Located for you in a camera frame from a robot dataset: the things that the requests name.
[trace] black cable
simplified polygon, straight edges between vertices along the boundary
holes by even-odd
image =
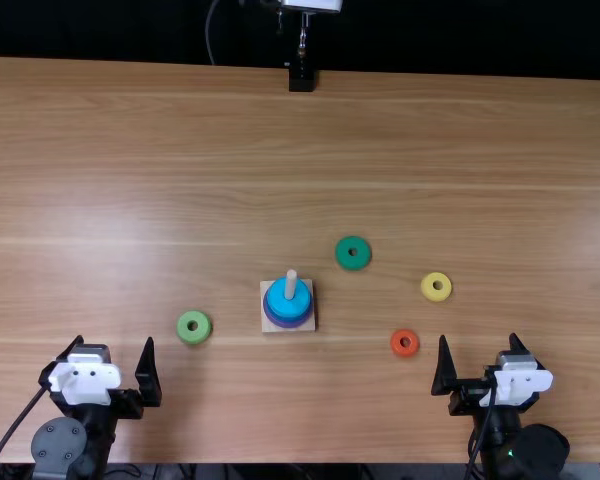
[[[298,465],[297,463],[289,463],[288,465],[295,471],[302,473],[306,480],[313,480],[311,474],[307,470],[305,470],[301,465]]]
[[[104,476],[106,477],[107,475],[112,475],[114,473],[126,473],[127,475],[131,475],[134,478],[142,477],[142,471],[133,463],[129,463],[128,465],[125,465],[125,467],[130,467],[132,469],[135,469],[135,471],[130,472],[129,470],[126,470],[124,468],[118,468],[116,470],[109,470],[104,474]]]
[[[371,469],[369,467],[367,467],[366,463],[363,463],[360,466],[360,468],[364,472],[364,474],[369,478],[369,480],[375,480],[373,474],[371,473]]]
[[[204,21],[204,41],[207,44],[207,55],[209,55],[209,62],[211,62],[211,65],[215,65],[216,61],[213,58],[213,53],[211,53],[209,30],[211,29],[211,17],[213,16],[213,11],[218,6],[218,2],[220,2],[220,0],[212,0],[211,5],[209,6],[209,11],[207,11],[207,19]]]
[[[467,442],[467,456],[468,457],[471,457],[471,452],[473,452],[475,443],[476,443],[476,429],[474,428],[473,430],[471,430],[471,435],[469,436],[469,441]],[[477,465],[473,466],[473,469],[471,470],[471,476],[475,480],[483,480],[482,472],[480,470],[478,470]]]
[[[189,480],[191,478],[191,475],[184,471],[184,467],[182,466],[181,463],[178,464],[178,468],[182,472],[182,478],[184,480]]]
[[[2,452],[2,449],[7,444],[9,439],[11,438],[11,435],[13,435],[13,432],[15,432],[16,429],[22,423],[22,420],[24,420],[24,417],[29,415],[29,412],[33,409],[33,407],[35,407],[36,403],[38,403],[38,400],[40,400],[40,398],[42,398],[42,395],[44,395],[44,392],[46,392],[46,390],[44,388],[41,388],[40,390],[38,390],[38,393],[36,393],[33,396],[33,398],[29,401],[27,406],[24,407],[24,410],[22,410],[22,412],[20,412],[20,415],[18,415],[18,418],[16,418],[16,421],[13,422],[13,424],[9,427],[9,430],[7,430],[7,433],[5,433],[4,437],[2,437],[2,440],[0,440],[0,453]]]
[[[491,395],[489,396],[489,406],[487,407],[487,414],[484,417],[484,422],[482,423],[482,430],[480,430],[480,435],[478,435],[478,441],[474,445],[473,451],[471,452],[471,456],[469,457],[469,463],[467,463],[467,470],[464,472],[463,480],[469,480],[469,477],[473,472],[473,467],[476,464],[476,457],[478,456],[478,452],[480,452],[480,448],[482,448],[482,443],[484,442],[484,437],[489,424],[489,418],[491,418],[493,406],[496,404],[496,389],[497,383],[493,382],[493,385],[491,386]]]

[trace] purple ring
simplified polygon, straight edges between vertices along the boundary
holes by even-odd
[[[269,295],[269,291],[267,291],[267,293],[264,294],[264,298],[262,299],[262,308],[263,308],[264,313],[267,316],[267,318],[269,320],[271,320],[271,323],[273,323],[274,325],[277,325],[280,328],[299,327],[304,322],[306,322],[308,320],[308,318],[311,316],[311,312],[313,310],[313,308],[312,308],[313,307],[313,298],[311,298],[311,300],[309,301],[309,307],[307,308],[307,311],[305,313],[303,313],[299,317],[286,319],[284,317],[280,317],[280,316],[276,315],[269,308],[269,302],[267,302],[268,295]]]

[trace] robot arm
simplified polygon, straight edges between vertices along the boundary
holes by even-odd
[[[510,350],[498,354],[496,365],[485,367],[483,377],[458,379],[442,335],[431,394],[451,394],[451,416],[473,417],[471,438],[478,441],[475,453],[470,453],[474,459],[479,451],[487,480],[557,480],[569,455],[569,442],[546,425],[522,428],[519,416],[538,401],[540,392],[551,387],[553,375],[515,333],[509,336],[509,346]],[[470,461],[465,478],[472,468]]]
[[[34,480],[102,478],[119,419],[139,420],[144,407],[159,407],[162,390],[149,337],[135,372],[139,390],[121,390],[120,371],[106,345],[78,336],[42,370],[38,383],[64,414],[33,437]]]

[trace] dark green ring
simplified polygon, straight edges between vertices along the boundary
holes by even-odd
[[[345,270],[361,270],[371,261],[371,247],[364,238],[344,237],[336,245],[336,260]]]

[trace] black background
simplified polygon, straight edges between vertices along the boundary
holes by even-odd
[[[220,0],[216,61],[281,67],[297,43],[258,0]],[[0,0],[0,55],[206,64],[210,0]],[[600,79],[600,2],[344,0],[314,17],[321,69]]]

